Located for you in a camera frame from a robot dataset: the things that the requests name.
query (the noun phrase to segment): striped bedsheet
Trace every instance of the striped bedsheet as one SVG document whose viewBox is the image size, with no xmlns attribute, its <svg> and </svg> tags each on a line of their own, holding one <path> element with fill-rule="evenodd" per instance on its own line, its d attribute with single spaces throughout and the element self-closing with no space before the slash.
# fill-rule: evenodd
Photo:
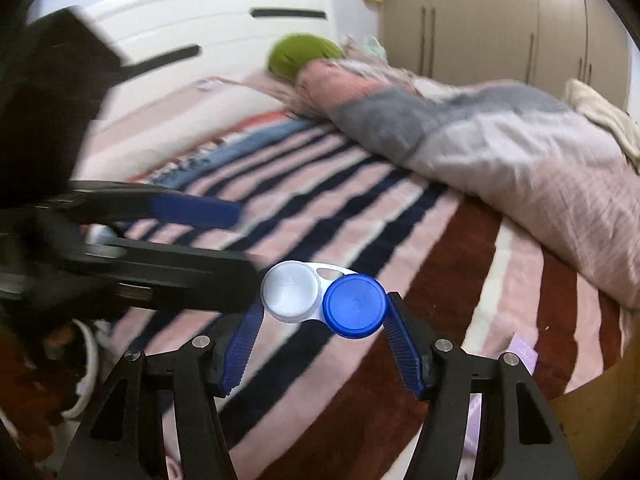
<svg viewBox="0 0 640 480">
<path fill-rule="evenodd" d="M 253 128 L 154 177 L 243 203 L 242 225 L 144 220 L 128 236 L 370 274 L 468 352 L 493 356 L 518 333 L 539 354 L 534 378 L 547 399 L 620 359 L 630 315 L 478 199 L 365 152 L 330 124 L 272 115 Z M 169 351 L 218 319 L 132 309 L 111 344 L 116 354 Z M 165 408 L 165 444 L 178 456 L 170 399 Z M 242 383 L 218 409 L 241 480 L 355 480 L 402 478 L 427 406 L 402 389 L 381 332 L 346 340 L 319 322 L 265 316 Z"/>
</svg>

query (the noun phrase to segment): beige wardrobe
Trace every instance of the beige wardrobe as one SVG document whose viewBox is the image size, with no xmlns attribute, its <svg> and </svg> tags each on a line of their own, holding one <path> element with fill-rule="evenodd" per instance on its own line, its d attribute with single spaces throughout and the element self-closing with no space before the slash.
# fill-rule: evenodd
<svg viewBox="0 0 640 480">
<path fill-rule="evenodd" d="M 577 77 L 625 109 L 630 49 L 606 0 L 387 0 L 392 65 L 463 85 L 515 79 L 560 97 Z"/>
</svg>

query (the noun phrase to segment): blue cap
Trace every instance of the blue cap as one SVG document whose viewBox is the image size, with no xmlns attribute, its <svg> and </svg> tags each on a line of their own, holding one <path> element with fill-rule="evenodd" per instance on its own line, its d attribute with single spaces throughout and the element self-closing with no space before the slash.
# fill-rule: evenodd
<svg viewBox="0 0 640 480">
<path fill-rule="evenodd" d="M 386 316 L 386 292 L 366 274 L 335 280 L 322 298 L 324 320 L 334 333 L 361 339 L 380 328 Z"/>
</svg>

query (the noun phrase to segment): green pillow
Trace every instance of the green pillow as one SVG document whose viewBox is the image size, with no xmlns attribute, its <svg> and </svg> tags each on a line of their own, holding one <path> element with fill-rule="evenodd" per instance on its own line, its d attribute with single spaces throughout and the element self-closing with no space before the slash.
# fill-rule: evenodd
<svg viewBox="0 0 640 480">
<path fill-rule="evenodd" d="M 295 80 L 298 70 L 314 59 L 340 59 L 342 50 L 332 41 L 313 34 L 291 34 L 273 47 L 269 70 L 284 79 Z"/>
</svg>

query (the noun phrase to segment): headboard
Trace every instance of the headboard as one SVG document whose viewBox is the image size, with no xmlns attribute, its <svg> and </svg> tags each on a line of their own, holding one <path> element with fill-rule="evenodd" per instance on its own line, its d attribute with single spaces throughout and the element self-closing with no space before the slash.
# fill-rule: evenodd
<svg viewBox="0 0 640 480">
<path fill-rule="evenodd" d="M 105 0 L 79 12 L 130 64 L 188 44 L 202 48 L 197 57 L 119 85 L 101 113 L 103 124 L 203 76 L 249 74 L 286 34 L 337 39 L 331 0 Z"/>
</svg>

